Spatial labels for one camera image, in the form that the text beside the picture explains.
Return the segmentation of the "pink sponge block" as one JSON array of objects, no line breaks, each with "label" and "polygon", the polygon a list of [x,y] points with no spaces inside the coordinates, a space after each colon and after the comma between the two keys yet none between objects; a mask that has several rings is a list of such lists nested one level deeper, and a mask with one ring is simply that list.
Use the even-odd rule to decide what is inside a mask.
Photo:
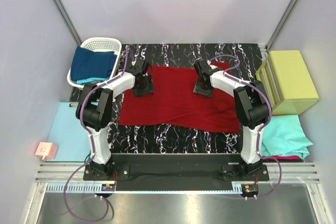
[{"label": "pink sponge block", "polygon": [[54,159],[58,151],[58,146],[51,142],[40,142],[35,151],[35,156],[41,159]]}]

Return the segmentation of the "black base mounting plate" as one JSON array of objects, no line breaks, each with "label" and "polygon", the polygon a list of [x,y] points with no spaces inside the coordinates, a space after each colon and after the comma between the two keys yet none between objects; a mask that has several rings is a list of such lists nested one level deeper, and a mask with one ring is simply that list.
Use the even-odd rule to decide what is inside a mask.
[{"label": "black base mounting plate", "polygon": [[88,181],[116,181],[117,191],[141,193],[218,193],[232,190],[232,182],[269,181],[267,166],[254,176],[231,178],[231,171],[241,162],[239,154],[112,154],[113,172],[108,177],[83,174]]}]

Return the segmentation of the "folded magenta t-shirt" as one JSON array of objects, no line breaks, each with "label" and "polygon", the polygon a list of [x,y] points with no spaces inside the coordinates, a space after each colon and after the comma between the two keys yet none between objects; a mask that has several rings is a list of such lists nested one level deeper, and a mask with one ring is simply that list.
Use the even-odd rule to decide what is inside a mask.
[{"label": "folded magenta t-shirt", "polygon": [[276,158],[277,160],[284,160],[284,161],[301,161],[302,159],[299,156],[271,156],[266,157],[267,160],[272,160]]}]

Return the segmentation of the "yellow drawer box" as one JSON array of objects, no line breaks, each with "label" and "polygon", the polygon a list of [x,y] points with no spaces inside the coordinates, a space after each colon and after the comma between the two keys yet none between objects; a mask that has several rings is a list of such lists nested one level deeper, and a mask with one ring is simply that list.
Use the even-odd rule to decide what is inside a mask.
[{"label": "yellow drawer box", "polygon": [[256,72],[273,115],[300,115],[319,101],[305,61],[298,50],[271,51]]}]

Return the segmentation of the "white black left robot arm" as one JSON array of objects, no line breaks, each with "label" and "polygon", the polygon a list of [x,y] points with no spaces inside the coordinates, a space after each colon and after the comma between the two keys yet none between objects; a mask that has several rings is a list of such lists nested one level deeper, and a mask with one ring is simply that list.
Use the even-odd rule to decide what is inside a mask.
[{"label": "white black left robot arm", "polygon": [[102,84],[84,85],[78,101],[76,118],[87,131],[91,156],[86,162],[86,174],[103,180],[113,175],[112,154],[107,140],[107,126],[112,117],[113,99],[127,90],[135,97],[154,93],[151,64],[143,59],[135,60],[129,67]]}]

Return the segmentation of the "navy blue t-shirt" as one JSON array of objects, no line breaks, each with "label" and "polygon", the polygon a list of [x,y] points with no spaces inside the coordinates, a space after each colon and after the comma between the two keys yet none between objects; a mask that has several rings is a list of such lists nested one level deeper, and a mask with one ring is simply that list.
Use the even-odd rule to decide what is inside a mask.
[{"label": "navy blue t-shirt", "polygon": [[94,52],[77,47],[70,67],[70,78],[72,81],[89,78],[105,80],[111,76],[116,59],[114,51]]}]

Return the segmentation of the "white plastic laundry basket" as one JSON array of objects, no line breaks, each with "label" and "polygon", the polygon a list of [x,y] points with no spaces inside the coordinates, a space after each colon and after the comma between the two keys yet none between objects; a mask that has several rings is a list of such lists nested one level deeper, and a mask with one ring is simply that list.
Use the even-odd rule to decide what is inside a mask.
[{"label": "white plastic laundry basket", "polygon": [[[115,75],[117,71],[117,66],[119,64],[120,55],[121,55],[121,43],[117,39],[104,38],[104,37],[93,37],[93,38],[89,38],[85,40],[79,47],[82,47],[82,48],[85,48],[85,49],[88,49],[94,52],[114,51],[114,53],[117,55],[117,59],[116,59],[112,74],[107,80],[112,79],[112,77]],[[76,87],[78,89],[83,88],[83,85],[78,85],[76,84],[76,81],[71,80],[70,69],[67,75],[67,81],[73,87]]]}]

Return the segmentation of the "red t-shirt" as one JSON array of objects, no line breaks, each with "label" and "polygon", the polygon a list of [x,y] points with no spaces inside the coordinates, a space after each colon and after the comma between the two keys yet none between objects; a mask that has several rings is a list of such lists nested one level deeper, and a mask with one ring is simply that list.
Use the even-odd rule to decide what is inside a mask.
[{"label": "red t-shirt", "polygon": [[194,93],[197,73],[193,68],[153,66],[154,93],[141,97],[124,94],[119,125],[173,126],[213,133],[238,134],[240,122],[234,98],[215,89],[211,97]]}]

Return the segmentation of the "green clipboard with paper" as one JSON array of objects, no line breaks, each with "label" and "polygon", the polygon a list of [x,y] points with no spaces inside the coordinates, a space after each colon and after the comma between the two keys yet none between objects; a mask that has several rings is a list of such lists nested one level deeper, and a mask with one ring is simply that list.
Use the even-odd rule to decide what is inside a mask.
[{"label": "green clipboard with paper", "polygon": [[48,142],[58,149],[52,162],[84,162],[90,153],[87,131],[76,118],[77,103],[59,103]]}]

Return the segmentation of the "light blue t-shirt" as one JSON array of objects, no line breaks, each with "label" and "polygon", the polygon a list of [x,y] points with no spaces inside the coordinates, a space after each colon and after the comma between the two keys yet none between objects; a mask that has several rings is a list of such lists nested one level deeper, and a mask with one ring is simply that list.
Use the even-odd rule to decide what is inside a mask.
[{"label": "light blue t-shirt", "polygon": [[76,81],[76,84],[84,86],[87,83],[101,83],[106,81],[107,79],[108,78],[87,78]]}]

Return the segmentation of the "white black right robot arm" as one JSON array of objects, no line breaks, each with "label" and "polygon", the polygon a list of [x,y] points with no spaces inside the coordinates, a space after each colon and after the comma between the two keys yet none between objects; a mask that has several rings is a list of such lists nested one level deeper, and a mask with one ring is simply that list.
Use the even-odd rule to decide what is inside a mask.
[{"label": "white black right robot arm", "polygon": [[262,82],[239,79],[206,60],[194,63],[198,75],[194,93],[211,97],[214,90],[221,90],[234,98],[235,110],[243,126],[241,162],[231,171],[222,174],[231,178],[250,180],[262,167],[261,144],[264,128],[270,122],[272,109]]}]

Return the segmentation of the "folded turquoise t-shirt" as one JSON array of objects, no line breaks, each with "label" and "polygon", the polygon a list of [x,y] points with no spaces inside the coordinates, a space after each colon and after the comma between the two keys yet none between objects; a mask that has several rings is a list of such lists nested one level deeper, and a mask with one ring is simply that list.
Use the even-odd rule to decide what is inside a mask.
[{"label": "folded turquoise t-shirt", "polygon": [[313,143],[306,137],[297,115],[273,116],[264,128],[261,144],[263,156],[304,159]]}]

